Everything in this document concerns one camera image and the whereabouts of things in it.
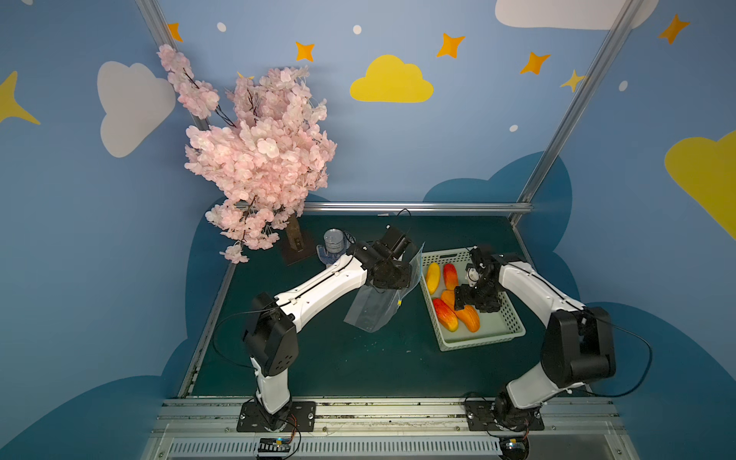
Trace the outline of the large orange mango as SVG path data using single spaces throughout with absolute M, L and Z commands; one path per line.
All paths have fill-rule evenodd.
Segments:
M 454 309 L 459 320 L 459 324 L 464 324 L 471 333 L 477 333 L 479 331 L 480 317 L 479 313 L 473 306 L 467 305 L 463 308 L 457 308 L 455 304 L 455 294 L 451 291 L 443 291 L 440 298 Z

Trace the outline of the clear zip-top bag blue zipper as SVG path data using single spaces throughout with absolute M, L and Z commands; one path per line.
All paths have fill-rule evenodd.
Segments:
M 404 297 L 419 285 L 424 248 L 425 245 L 417 246 L 411 243 L 402 257 L 404 262 L 409 262 L 411 268 L 408 287 L 378 289 L 369 284 L 362 286 L 344 322 L 366 333 L 375 333 L 384 327 L 398 312 Z

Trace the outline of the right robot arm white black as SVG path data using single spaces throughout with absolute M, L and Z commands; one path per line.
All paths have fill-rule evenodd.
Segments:
M 616 372 L 613 326 L 602 308 L 587 308 L 544 279 L 531 264 L 488 245 L 470 250 L 476 280 L 455 289 L 456 308 L 500 310 L 498 295 L 511 292 L 545 327 L 540 362 L 501 391 L 497 406 L 536 409 L 557 394 Z

